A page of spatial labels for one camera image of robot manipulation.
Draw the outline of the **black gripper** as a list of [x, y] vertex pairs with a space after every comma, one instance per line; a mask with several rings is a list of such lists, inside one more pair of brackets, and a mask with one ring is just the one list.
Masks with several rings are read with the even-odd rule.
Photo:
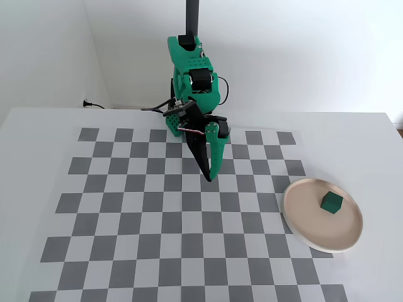
[[[224, 148], [230, 133], [227, 118], [203, 114], [196, 101], [190, 101], [181, 108], [179, 120], [179, 129], [185, 131], [189, 150], [205, 179], [211, 182], [222, 166]], [[211, 150], [211, 169], [208, 163], [207, 142]]]

